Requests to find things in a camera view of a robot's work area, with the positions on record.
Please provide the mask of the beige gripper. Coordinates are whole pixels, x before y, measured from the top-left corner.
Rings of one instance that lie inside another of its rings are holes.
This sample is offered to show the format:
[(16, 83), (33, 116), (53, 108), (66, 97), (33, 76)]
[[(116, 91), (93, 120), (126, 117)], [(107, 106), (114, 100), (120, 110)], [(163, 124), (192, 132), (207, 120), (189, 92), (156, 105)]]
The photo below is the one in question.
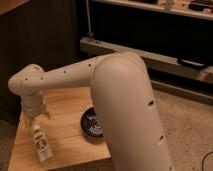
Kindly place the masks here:
[(51, 120), (51, 115), (47, 110), (47, 105), (43, 97), (24, 96), (21, 98), (22, 112), (27, 117), (24, 118), (26, 128), (31, 128), (33, 119), (39, 115), (44, 115)]

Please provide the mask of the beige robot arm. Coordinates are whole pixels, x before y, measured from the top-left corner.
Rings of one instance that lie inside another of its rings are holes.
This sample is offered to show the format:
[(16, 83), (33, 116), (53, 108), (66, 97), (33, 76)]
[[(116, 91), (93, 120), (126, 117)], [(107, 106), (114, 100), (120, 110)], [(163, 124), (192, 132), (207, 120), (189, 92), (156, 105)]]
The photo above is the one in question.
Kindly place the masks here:
[(29, 119), (45, 114), (47, 89), (88, 87), (114, 171), (175, 171), (144, 60), (133, 52), (96, 56), (44, 71), (30, 64), (8, 80)]

